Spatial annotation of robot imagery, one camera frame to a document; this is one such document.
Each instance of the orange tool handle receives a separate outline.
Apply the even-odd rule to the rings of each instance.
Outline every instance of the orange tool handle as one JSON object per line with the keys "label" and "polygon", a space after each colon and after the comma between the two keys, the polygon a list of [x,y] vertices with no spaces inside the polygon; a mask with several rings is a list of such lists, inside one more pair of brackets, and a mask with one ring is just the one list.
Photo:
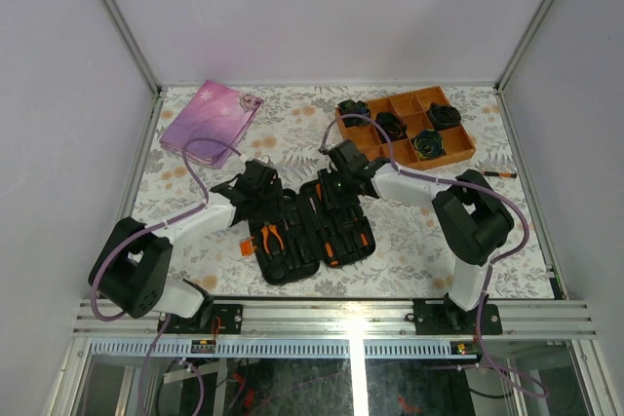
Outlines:
{"label": "orange tool handle", "polygon": [[248,238],[241,242],[241,253],[244,257],[253,254],[256,249],[257,247],[254,246],[254,238]]}
{"label": "orange tool handle", "polygon": [[269,224],[268,226],[264,226],[262,228],[262,244],[264,245],[264,251],[266,253],[271,253],[271,250],[269,249],[269,233],[277,238],[280,242],[281,250],[284,250],[284,241],[282,241],[282,236],[280,236],[280,233],[277,231],[277,226]]}

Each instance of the orange pliers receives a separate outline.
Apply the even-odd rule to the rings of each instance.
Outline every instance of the orange pliers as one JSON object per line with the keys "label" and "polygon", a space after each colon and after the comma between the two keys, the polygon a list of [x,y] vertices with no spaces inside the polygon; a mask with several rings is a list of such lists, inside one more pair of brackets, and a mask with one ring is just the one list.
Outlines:
{"label": "orange pliers", "polygon": [[277,226],[274,224],[269,224],[267,222],[264,223],[264,227],[262,227],[262,244],[264,245],[264,251],[268,254],[275,255],[277,252],[271,252],[269,248],[269,237],[273,235],[280,242],[280,250],[284,251],[284,241],[282,241],[282,236],[277,231]]}

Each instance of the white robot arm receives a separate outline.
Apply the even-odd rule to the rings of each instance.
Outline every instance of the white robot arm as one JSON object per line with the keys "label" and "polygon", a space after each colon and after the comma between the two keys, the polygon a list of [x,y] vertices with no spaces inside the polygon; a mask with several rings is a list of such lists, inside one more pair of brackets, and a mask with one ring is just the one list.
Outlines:
{"label": "white robot arm", "polygon": [[[383,158],[370,162],[350,140],[344,140],[327,154],[335,168],[320,170],[319,180],[329,209],[353,203],[358,196],[371,196],[432,208],[436,212],[456,256],[448,299],[461,311],[474,310],[484,287],[489,259],[507,241],[513,228],[507,209],[477,190],[408,177]],[[457,179],[489,188],[476,171],[468,170]],[[196,284],[167,278],[172,253],[259,211],[275,217],[283,200],[277,172],[258,160],[246,162],[245,172],[234,185],[222,183],[211,192],[203,209],[130,243],[110,264],[98,291],[133,318],[157,311],[204,326],[211,316],[213,299]],[[475,209],[469,213],[465,205],[474,205]],[[90,284],[112,249],[142,228],[144,225],[132,218],[117,223],[90,274]],[[142,253],[140,261],[136,262],[128,253]]]}

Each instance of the purple notebook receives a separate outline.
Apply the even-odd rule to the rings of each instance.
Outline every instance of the purple notebook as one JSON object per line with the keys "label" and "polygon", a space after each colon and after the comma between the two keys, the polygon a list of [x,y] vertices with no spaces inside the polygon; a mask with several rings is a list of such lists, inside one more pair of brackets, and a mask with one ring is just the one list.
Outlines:
{"label": "purple notebook", "polygon": [[[206,82],[175,118],[160,139],[168,151],[181,154],[190,138],[206,136],[229,143],[240,141],[264,101],[243,95],[215,82]],[[210,141],[188,147],[188,159],[210,168],[220,168],[231,150]]]}

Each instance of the orange tray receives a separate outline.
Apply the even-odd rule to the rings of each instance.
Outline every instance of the orange tray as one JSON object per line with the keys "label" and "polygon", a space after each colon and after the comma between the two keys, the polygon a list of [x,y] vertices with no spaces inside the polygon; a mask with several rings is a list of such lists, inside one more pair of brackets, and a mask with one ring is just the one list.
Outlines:
{"label": "orange tray", "polygon": [[[432,102],[441,106],[450,106],[442,88],[433,87],[415,92],[401,93],[367,101],[370,117],[375,119],[379,112],[392,112],[399,116],[408,126],[408,138],[393,141],[394,157],[397,162],[415,170],[430,170],[444,165],[450,165],[459,161],[469,160],[475,154],[475,145],[464,130],[463,126],[440,131],[445,145],[445,154],[434,160],[420,160],[411,145],[411,140],[425,129],[432,129],[426,112]],[[376,129],[372,126],[344,127],[343,121],[338,121],[340,133],[344,138],[349,138],[369,160],[375,158],[390,157],[387,143],[382,143]]]}

